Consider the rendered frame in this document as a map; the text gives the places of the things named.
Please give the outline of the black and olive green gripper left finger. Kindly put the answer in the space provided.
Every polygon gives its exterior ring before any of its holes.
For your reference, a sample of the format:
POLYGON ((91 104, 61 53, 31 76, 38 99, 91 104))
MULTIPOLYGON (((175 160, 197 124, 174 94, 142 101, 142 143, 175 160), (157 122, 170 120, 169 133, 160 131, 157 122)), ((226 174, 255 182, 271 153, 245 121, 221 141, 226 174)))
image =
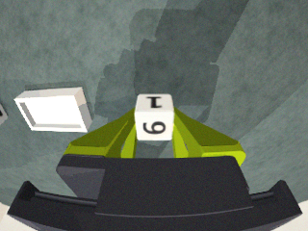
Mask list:
POLYGON ((64 154, 102 155, 105 158, 135 158, 138 140, 135 109, 133 108, 122 117, 70 142, 64 154), (123 144, 124 147, 121 151, 123 144))

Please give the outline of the beige open-top tray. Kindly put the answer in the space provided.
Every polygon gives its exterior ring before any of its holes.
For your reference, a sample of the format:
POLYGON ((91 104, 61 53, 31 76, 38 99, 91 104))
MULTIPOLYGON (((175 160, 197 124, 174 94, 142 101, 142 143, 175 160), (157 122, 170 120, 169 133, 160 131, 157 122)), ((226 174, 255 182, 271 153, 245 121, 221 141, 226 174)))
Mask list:
POLYGON ((82 88, 27 90, 14 100, 32 130, 87 132, 92 123, 82 88))

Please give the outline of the white number cube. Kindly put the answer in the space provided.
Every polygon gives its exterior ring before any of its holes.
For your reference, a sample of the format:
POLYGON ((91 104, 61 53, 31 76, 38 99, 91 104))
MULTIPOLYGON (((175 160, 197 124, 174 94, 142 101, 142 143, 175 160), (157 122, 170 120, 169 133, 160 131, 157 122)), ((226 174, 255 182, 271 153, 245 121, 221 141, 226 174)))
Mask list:
POLYGON ((138 140, 171 140, 174 109, 170 94, 139 94, 135 109, 138 140))
POLYGON ((7 114, 5 113, 3 107, 0 104, 0 125, 8 118, 7 114))

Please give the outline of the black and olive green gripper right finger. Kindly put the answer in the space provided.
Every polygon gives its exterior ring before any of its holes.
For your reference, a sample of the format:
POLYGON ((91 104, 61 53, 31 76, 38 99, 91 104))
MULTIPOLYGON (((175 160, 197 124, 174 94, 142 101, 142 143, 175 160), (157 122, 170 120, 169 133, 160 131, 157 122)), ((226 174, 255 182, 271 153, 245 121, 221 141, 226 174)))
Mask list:
POLYGON ((175 107, 173 109, 174 158, 234 156, 241 166, 245 153, 238 141, 186 116, 175 107))

